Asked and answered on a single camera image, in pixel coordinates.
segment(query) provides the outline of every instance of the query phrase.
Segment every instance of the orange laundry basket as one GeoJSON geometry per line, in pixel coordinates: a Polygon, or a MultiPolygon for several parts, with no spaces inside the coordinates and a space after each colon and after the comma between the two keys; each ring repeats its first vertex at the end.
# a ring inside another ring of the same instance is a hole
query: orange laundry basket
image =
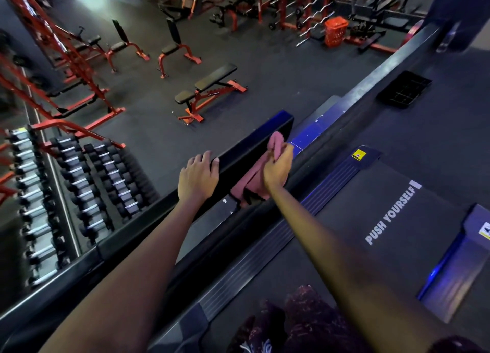
{"type": "Polygon", "coordinates": [[[349,22],[342,16],[328,19],[325,22],[325,44],[327,47],[340,46],[344,40],[349,22]]]}

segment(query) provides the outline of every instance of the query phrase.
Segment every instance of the pink cloth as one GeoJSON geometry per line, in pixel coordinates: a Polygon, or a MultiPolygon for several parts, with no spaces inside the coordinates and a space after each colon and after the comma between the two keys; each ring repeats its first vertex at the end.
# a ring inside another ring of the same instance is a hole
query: pink cloth
{"type": "Polygon", "coordinates": [[[269,153],[274,152],[274,161],[277,161],[282,154],[282,145],[284,143],[284,136],[278,131],[271,135],[269,143],[267,144],[267,152],[259,158],[253,167],[240,179],[240,181],[231,189],[230,193],[237,200],[240,201],[241,207],[247,207],[250,205],[250,201],[246,195],[249,192],[258,195],[264,201],[269,199],[269,194],[264,186],[264,166],[268,161],[269,153]]]}

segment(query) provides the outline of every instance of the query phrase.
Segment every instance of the water bottle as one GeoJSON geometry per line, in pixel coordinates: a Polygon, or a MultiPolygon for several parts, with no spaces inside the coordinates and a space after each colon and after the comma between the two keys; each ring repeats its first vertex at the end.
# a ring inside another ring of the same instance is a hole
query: water bottle
{"type": "Polygon", "coordinates": [[[456,35],[456,32],[458,30],[459,25],[461,22],[457,22],[453,25],[451,30],[446,34],[444,37],[443,41],[440,43],[439,47],[437,48],[436,52],[438,53],[444,53],[446,52],[448,46],[451,44],[452,40],[454,39],[454,36],[456,35]]]}

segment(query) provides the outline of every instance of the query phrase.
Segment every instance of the person's left hand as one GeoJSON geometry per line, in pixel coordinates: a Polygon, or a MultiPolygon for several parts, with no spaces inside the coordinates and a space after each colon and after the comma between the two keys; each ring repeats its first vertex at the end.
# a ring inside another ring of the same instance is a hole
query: person's left hand
{"type": "Polygon", "coordinates": [[[202,204],[211,197],[219,181],[219,158],[210,161],[211,151],[207,151],[191,158],[180,171],[177,192],[181,201],[194,199],[202,204]]]}

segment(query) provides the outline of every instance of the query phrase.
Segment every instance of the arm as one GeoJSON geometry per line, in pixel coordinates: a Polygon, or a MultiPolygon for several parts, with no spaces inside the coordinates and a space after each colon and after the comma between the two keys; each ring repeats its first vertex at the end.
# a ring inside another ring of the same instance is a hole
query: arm
{"type": "Polygon", "coordinates": [[[374,351],[425,353],[436,341],[452,335],[415,298],[389,288],[377,264],[323,227],[282,187],[280,182],[291,169],[292,150],[287,145],[277,162],[271,158],[266,164],[266,187],[342,312],[374,351]]]}
{"type": "Polygon", "coordinates": [[[47,352],[146,351],[156,312],[194,216],[216,188],[219,160],[191,158],[179,203],[76,307],[41,348],[47,352]]]}

